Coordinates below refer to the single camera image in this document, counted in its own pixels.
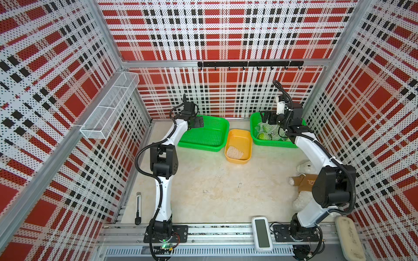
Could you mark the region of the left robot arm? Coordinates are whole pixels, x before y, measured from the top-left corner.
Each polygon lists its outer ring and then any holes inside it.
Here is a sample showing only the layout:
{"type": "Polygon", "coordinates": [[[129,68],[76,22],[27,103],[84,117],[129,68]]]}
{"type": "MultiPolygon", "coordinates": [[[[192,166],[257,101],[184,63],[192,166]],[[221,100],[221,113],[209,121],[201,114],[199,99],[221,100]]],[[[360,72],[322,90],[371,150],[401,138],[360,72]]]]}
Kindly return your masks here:
{"type": "Polygon", "coordinates": [[[173,235],[171,190],[174,175],[179,168],[176,147],[182,136],[195,123],[200,122],[197,117],[198,111],[198,106],[184,96],[181,104],[169,112],[172,126],[164,138],[147,145],[135,157],[136,170],[144,176],[153,178],[156,182],[155,213],[148,226],[148,235],[162,242],[168,242],[173,235]],[[150,152],[150,173],[142,170],[139,163],[139,157],[146,150],[150,152]]]}

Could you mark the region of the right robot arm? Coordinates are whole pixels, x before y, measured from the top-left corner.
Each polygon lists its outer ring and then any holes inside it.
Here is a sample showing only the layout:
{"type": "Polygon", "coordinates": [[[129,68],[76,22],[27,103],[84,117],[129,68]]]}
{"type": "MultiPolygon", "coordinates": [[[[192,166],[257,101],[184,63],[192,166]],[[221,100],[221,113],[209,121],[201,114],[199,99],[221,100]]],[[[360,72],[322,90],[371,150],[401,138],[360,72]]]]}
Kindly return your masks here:
{"type": "Polygon", "coordinates": [[[345,165],[319,142],[313,131],[302,123],[303,106],[294,102],[277,80],[273,81],[281,95],[276,99],[274,123],[293,144],[307,156],[317,179],[312,187],[313,199],[294,215],[291,226],[295,230],[317,227],[328,215],[351,214],[356,206],[356,169],[345,165]]]}

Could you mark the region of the green basket with apples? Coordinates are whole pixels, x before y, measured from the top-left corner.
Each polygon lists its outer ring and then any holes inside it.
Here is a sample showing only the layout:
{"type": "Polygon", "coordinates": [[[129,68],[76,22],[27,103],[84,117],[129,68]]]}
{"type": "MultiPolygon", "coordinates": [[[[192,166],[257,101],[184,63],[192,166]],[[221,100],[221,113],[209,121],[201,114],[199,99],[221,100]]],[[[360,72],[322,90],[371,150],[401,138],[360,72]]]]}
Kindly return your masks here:
{"type": "Polygon", "coordinates": [[[225,147],[230,123],[228,120],[203,116],[204,126],[188,130],[178,143],[179,147],[210,152],[219,152],[225,147]]]}

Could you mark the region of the empty green basket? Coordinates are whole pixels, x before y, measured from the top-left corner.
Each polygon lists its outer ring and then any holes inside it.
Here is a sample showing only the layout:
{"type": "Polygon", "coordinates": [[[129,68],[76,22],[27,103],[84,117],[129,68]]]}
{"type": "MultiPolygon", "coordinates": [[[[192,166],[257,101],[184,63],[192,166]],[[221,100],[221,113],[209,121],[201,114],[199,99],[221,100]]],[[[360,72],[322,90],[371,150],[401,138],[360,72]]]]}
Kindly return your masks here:
{"type": "Polygon", "coordinates": [[[250,133],[254,144],[258,146],[297,148],[278,125],[263,123],[260,113],[250,116],[250,133]]]}

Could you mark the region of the yellow tray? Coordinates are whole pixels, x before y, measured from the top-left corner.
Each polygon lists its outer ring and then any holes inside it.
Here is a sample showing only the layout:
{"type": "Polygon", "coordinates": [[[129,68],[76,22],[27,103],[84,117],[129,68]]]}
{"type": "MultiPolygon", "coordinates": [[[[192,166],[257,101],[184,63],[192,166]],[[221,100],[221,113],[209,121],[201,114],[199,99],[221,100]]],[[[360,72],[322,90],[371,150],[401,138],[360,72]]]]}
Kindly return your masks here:
{"type": "Polygon", "coordinates": [[[242,129],[232,129],[228,133],[225,146],[225,157],[234,164],[247,164],[251,159],[253,139],[250,132],[242,129]]]}

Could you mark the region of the black marker pen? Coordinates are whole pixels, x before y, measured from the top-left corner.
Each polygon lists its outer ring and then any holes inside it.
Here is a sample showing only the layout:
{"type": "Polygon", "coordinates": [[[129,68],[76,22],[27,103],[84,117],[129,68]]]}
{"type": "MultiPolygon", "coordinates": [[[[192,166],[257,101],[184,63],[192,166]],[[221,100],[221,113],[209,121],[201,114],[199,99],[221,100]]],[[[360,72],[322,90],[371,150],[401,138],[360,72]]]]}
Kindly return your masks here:
{"type": "Polygon", "coordinates": [[[137,192],[135,225],[140,225],[141,222],[142,222],[142,195],[140,192],[137,192]]]}

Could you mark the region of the white timer device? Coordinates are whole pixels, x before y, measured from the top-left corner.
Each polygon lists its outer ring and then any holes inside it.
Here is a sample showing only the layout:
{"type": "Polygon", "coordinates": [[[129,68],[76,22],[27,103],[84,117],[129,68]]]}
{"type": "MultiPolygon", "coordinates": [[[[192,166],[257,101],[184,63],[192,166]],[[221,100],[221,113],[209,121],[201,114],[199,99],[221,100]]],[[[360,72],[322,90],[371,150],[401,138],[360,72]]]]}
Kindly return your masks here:
{"type": "Polygon", "coordinates": [[[271,252],[273,243],[268,220],[264,216],[255,216],[251,220],[254,245],[257,252],[271,252]]]}

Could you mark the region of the black hook rail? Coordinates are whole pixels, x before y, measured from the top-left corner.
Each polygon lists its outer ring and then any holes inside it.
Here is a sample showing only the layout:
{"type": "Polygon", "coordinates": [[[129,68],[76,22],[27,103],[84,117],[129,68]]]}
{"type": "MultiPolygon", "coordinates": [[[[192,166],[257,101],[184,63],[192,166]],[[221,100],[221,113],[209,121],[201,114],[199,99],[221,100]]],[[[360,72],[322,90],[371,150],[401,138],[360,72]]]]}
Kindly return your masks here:
{"type": "Polygon", "coordinates": [[[301,68],[304,65],[305,61],[296,61],[296,60],[262,60],[262,61],[234,61],[234,62],[197,62],[198,68],[202,69],[205,67],[210,68],[221,68],[221,67],[241,67],[241,68],[247,68],[247,67],[283,67],[287,69],[288,67],[297,67],[301,68]]]}

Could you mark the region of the clear wall shelf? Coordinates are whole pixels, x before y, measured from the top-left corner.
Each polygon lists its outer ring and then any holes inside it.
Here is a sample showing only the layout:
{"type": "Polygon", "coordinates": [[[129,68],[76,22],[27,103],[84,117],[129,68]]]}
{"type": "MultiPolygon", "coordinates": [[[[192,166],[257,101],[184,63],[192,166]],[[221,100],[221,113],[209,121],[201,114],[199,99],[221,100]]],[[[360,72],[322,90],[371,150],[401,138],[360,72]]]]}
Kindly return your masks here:
{"type": "Polygon", "coordinates": [[[86,139],[106,140],[123,112],[139,77],[132,72],[117,72],[105,86],[99,103],[81,127],[86,139]]]}

